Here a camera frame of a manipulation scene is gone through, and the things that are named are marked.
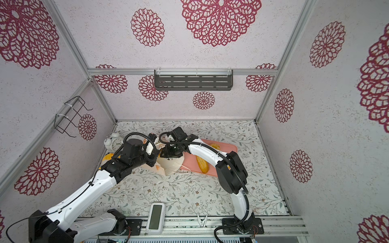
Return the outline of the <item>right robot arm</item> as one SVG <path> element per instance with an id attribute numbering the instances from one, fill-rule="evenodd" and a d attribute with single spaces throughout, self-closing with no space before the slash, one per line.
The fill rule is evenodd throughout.
<path id="1" fill-rule="evenodd" d="M 161 155 L 167 153 L 168 157 L 171 157 L 177 153 L 188 152 L 212 165 L 216 169 L 221 187 L 231 195 L 233 201 L 235 222 L 230 227 L 247 231 L 253 225 L 255 216 L 249 206 L 246 187 L 248 173 L 236 152 L 222 152 L 212 148 L 195 135 L 179 139 L 173 138 L 172 133 L 163 133 L 159 140 L 165 144 Z"/>

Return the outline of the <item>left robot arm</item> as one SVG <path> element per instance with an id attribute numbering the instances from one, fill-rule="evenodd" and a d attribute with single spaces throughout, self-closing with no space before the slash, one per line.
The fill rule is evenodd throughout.
<path id="1" fill-rule="evenodd" d="M 125 231 L 125 216 L 109 210 L 101 216 L 76 222 L 80 214 L 133 169 L 154 166 L 160 151 L 152 145 L 121 147 L 95 175 L 76 192 L 45 212 L 35 211 L 28 219 L 30 243 L 80 243 L 101 233 Z"/>

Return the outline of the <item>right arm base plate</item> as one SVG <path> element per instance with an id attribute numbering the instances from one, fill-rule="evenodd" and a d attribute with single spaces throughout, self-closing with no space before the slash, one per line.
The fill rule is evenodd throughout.
<path id="1" fill-rule="evenodd" d="M 223 229 L 225 235 L 233 234 L 264 234 L 264 227 L 260 218 L 250 218 L 240 225 Z"/>

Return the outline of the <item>golden bundt cake fake bread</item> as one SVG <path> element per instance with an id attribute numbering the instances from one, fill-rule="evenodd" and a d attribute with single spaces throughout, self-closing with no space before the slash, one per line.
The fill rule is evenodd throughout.
<path id="1" fill-rule="evenodd" d="M 210 146 L 216 150 L 220 150 L 220 146 L 218 144 L 215 144 L 215 143 L 211 143 Z"/>

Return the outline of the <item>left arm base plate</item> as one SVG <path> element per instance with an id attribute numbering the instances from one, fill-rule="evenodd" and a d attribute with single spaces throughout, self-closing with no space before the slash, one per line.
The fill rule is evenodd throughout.
<path id="1" fill-rule="evenodd" d="M 124 225 L 124 231 L 122 232 L 122 236 L 139 236 L 142 229 L 142 219 L 126 219 Z"/>

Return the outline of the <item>long baguette fake bread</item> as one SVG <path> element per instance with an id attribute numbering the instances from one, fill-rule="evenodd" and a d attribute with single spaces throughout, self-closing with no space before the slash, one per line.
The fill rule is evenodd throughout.
<path id="1" fill-rule="evenodd" d="M 203 158 L 196 156 L 198 166 L 203 174 L 206 174 L 209 172 L 209 164 L 206 160 Z"/>

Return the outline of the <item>printed paper bag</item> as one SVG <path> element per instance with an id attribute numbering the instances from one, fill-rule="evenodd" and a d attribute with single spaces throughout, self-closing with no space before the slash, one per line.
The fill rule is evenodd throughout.
<path id="1" fill-rule="evenodd" d="M 152 172 L 155 172 L 157 174 L 163 175 L 163 176 L 170 176 L 173 174 L 184 174 L 185 172 L 192 172 L 191 169 L 186 167 L 184 163 L 185 155 L 182 155 L 180 157 L 170 157 L 170 158 L 162 158 L 162 150 L 165 147 L 165 144 L 159 141 L 159 138 L 157 137 L 155 139 L 154 144 L 156 145 L 156 148 L 160 150 L 160 154 L 156 160 L 156 163 L 153 167 L 144 164 L 141 166 L 141 168 L 150 170 Z"/>

